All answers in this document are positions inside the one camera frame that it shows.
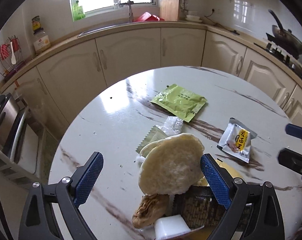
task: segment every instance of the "cutting board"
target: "cutting board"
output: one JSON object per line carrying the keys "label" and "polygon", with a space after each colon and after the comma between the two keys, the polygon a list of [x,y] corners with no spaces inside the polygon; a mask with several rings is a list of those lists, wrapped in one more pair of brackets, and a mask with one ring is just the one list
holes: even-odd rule
{"label": "cutting board", "polygon": [[179,0],[161,0],[160,2],[160,18],[165,21],[177,22],[180,14]]}

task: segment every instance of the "metal bolt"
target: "metal bolt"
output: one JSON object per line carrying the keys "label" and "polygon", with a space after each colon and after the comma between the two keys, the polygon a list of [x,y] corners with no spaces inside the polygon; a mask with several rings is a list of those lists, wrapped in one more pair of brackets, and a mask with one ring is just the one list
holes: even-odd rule
{"label": "metal bolt", "polygon": [[32,184],[32,187],[38,187],[38,186],[40,186],[40,182],[35,182]]}
{"label": "metal bolt", "polygon": [[241,180],[240,178],[235,178],[235,179],[234,179],[234,182],[235,182],[236,184],[242,184],[243,180]]}
{"label": "metal bolt", "polygon": [[62,179],[62,183],[69,183],[70,182],[70,178],[69,177],[64,177],[63,179]]}
{"label": "metal bolt", "polygon": [[266,181],[266,182],[265,182],[265,185],[266,185],[267,187],[273,187],[272,183],[269,182],[269,181]]}

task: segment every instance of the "round table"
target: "round table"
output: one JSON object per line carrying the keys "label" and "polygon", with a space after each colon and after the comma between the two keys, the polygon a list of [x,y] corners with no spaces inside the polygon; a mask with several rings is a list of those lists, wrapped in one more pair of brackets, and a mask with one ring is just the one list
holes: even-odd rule
{"label": "round table", "polygon": [[[101,152],[104,167],[88,200],[79,207],[82,216],[98,240],[147,239],[131,225],[132,214],[143,195],[138,186],[135,149],[152,126],[166,120],[168,112],[150,101],[174,83],[207,99],[194,119],[184,122],[182,132],[198,137],[205,147],[204,153],[211,153],[234,167],[246,182],[271,181],[281,206],[286,238],[292,236],[302,221],[302,179],[279,165],[277,156],[284,147],[302,153],[302,142],[285,133],[285,125],[290,121],[270,97],[248,82],[218,70],[159,68],[106,89],[79,113],[66,131],[54,156],[49,184],[71,176],[94,151]],[[249,164],[216,147],[230,117],[258,134],[252,140]],[[62,234],[66,240],[72,239],[56,205],[54,210]]]}

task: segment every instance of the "cabinet handle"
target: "cabinet handle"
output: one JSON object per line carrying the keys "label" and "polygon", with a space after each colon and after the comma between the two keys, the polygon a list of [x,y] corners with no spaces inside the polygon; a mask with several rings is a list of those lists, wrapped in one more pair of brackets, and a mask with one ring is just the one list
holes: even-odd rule
{"label": "cabinet handle", "polygon": [[43,84],[42,84],[40,78],[38,78],[38,83],[40,84],[40,87],[41,87],[41,90],[43,91],[43,93],[44,93],[45,95],[47,95],[47,92],[45,91],[44,86],[43,86]]}
{"label": "cabinet handle", "polygon": [[238,61],[238,65],[236,66],[236,70],[235,70],[235,73],[238,75],[239,73],[240,73],[240,71],[241,71],[241,69],[242,69],[242,66],[243,66],[243,57],[241,56],[240,57],[240,60]]}
{"label": "cabinet handle", "polygon": [[284,111],[287,114],[287,111],[290,109],[291,105],[294,103],[294,98],[292,98],[286,108],[286,110]]}
{"label": "cabinet handle", "polygon": [[285,104],[287,103],[287,101],[289,100],[289,96],[290,96],[290,93],[289,92],[286,92],[286,95],[283,99],[283,102],[280,104],[280,107],[282,108],[282,105],[283,107],[285,106]]}
{"label": "cabinet handle", "polygon": [[106,58],[105,55],[104,55],[103,49],[100,50],[100,53],[101,53],[102,60],[103,60],[103,65],[104,65],[103,68],[104,68],[104,69],[107,69],[107,68],[108,68],[108,66],[107,66],[107,58]]}
{"label": "cabinet handle", "polygon": [[98,55],[97,55],[97,53],[96,52],[93,52],[93,55],[94,55],[94,57],[95,57],[95,59],[96,59],[96,61],[97,61],[97,69],[98,69],[98,72],[100,72],[101,71],[101,69],[100,69],[100,64],[99,64],[99,58],[98,58]]}
{"label": "cabinet handle", "polygon": [[166,41],[163,38],[163,40],[162,40],[162,55],[163,55],[163,57],[165,57],[165,52],[166,52]]}

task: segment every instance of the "red basket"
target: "red basket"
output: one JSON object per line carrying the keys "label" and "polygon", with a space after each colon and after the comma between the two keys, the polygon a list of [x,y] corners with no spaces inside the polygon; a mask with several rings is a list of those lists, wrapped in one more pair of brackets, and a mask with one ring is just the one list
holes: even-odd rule
{"label": "red basket", "polygon": [[158,22],[158,21],[164,21],[164,19],[161,19],[155,15],[151,15],[148,12],[145,12],[142,14],[138,19],[135,20],[135,22]]}

